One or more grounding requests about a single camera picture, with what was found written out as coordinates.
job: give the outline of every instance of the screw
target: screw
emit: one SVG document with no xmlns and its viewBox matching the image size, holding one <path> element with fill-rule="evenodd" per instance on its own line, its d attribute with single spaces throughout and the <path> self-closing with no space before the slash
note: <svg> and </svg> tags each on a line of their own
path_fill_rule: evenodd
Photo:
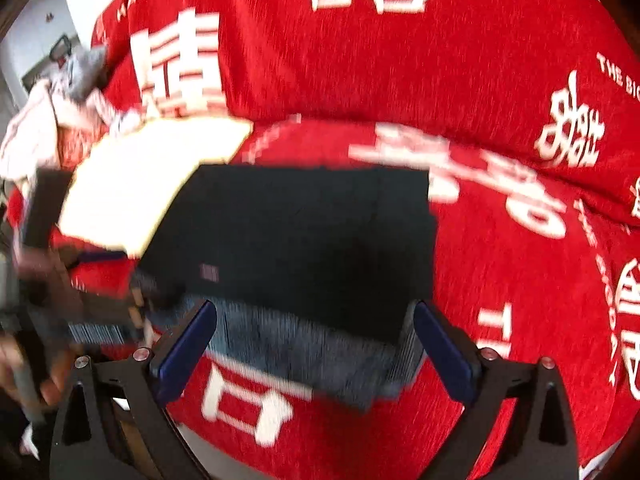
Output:
<svg viewBox="0 0 640 480">
<path fill-rule="evenodd" d="M 487 361 L 495 361 L 498 358 L 498 352 L 496 352 L 493 348 L 483 348 L 480 351 L 480 355 L 484 357 Z"/>
<path fill-rule="evenodd" d="M 76 368 L 84 368 L 89 364 L 89 358 L 86 355 L 80 356 L 76 359 Z"/>
<path fill-rule="evenodd" d="M 138 348 L 135 352 L 133 352 L 133 358 L 136 361 L 146 361 L 149 357 L 149 348 Z"/>
<path fill-rule="evenodd" d="M 553 370 L 556 367 L 556 362 L 551 357 L 543 357 L 540 359 L 540 364 L 547 370 Z"/>
</svg>

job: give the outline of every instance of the black fabric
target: black fabric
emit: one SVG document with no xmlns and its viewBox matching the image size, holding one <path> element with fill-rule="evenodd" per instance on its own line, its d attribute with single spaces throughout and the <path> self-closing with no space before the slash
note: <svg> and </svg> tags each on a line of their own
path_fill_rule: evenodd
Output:
<svg viewBox="0 0 640 480">
<path fill-rule="evenodd" d="M 431 297 L 427 193 L 423 171 L 204 165 L 140 270 L 165 287 L 396 345 L 409 303 Z"/>
</svg>

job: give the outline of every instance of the yellow folded cloth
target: yellow folded cloth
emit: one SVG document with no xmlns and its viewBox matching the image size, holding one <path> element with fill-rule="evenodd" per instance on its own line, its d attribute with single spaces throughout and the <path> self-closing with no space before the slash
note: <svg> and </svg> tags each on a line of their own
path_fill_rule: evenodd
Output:
<svg viewBox="0 0 640 480">
<path fill-rule="evenodd" d="M 252 131 L 237 118 L 151 121 L 105 137 L 76 169 L 58 227 L 68 236 L 140 257 L 175 195 L 200 164 L 226 164 Z"/>
</svg>

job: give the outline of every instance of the metal bolt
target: metal bolt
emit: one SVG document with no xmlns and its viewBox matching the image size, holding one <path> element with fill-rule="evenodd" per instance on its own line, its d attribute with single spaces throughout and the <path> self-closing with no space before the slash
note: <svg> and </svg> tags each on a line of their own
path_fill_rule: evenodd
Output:
<svg viewBox="0 0 640 480">
<path fill-rule="evenodd" d="M 76 368 L 84 368 L 89 364 L 89 358 L 86 355 L 80 356 L 76 359 Z"/>
<path fill-rule="evenodd" d="M 483 348 L 480 351 L 480 355 L 484 357 L 487 361 L 495 361 L 498 358 L 498 352 L 496 352 L 493 348 Z"/>
<path fill-rule="evenodd" d="M 149 357 L 149 348 L 138 348 L 135 352 L 133 352 L 133 358 L 136 361 L 146 361 Z"/>
<path fill-rule="evenodd" d="M 553 370 L 556 367 L 556 362 L 551 357 L 543 357 L 540 359 L 540 364 L 547 370 Z"/>
</svg>

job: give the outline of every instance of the red blanket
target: red blanket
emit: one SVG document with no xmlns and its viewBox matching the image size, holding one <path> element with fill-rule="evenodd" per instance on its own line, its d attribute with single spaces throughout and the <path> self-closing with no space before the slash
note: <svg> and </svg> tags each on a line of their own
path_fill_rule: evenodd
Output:
<svg viewBox="0 0 640 480">
<path fill-rule="evenodd" d="M 597 0 L 115 0 L 94 41 L 108 44 L 106 95 L 122 109 L 421 128 L 258 127 L 236 162 L 429 168 L 437 305 L 479 346 L 556 359 L 583 463 L 626 431 L 640 399 L 640 238 L 593 211 L 638 223 L 640 68 Z M 122 290 L 131 266 L 74 278 Z M 208 356 L 171 413 L 277 478 L 409 480 L 460 406 L 428 362 L 399 400 L 360 415 Z"/>
</svg>

